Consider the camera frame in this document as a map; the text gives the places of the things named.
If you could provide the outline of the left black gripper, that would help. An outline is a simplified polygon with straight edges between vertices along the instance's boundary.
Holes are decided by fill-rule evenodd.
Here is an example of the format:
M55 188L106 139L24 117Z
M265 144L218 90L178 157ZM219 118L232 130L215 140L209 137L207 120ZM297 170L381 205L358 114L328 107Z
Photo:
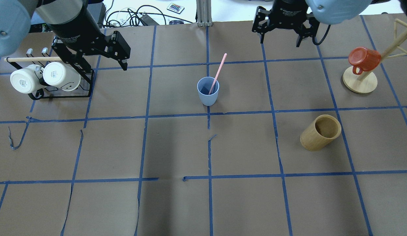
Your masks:
M119 31L105 36L87 5L43 5L43 20L55 33L58 42L53 50L64 63L81 74L91 74L92 67L84 56L101 55L128 69L131 47Z

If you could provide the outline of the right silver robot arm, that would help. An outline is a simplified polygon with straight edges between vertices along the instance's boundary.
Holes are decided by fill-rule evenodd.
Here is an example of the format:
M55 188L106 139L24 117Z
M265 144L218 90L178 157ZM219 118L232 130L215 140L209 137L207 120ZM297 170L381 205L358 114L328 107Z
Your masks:
M368 6L382 0L274 0L270 10L258 6L252 32L264 42L265 34L274 29L293 30L297 35L296 47L306 38L320 45L328 35L331 25L354 18ZM328 28L320 41L316 40L320 23Z

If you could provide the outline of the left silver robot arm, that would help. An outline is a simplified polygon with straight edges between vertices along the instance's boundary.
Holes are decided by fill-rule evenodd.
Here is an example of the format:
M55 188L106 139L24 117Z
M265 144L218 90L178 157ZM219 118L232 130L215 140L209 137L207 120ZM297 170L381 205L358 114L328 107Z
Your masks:
M101 55L127 70L130 46L119 31L104 35L87 7L86 0L0 0L0 57L19 48L36 12L61 41L53 48L63 63L89 73L83 57Z

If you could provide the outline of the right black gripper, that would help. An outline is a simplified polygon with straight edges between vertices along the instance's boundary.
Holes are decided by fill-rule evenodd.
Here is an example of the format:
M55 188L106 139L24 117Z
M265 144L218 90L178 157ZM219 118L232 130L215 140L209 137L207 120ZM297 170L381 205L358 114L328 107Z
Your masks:
M296 47L300 47L303 39L311 37L314 45L316 42L319 21L314 16L308 16L308 5L305 0L274 0L271 10L264 7L257 7L253 20L252 32L260 37L260 44L263 44L265 34L274 29L295 30L299 35L296 41ZM310 28L304 25L307 21Z

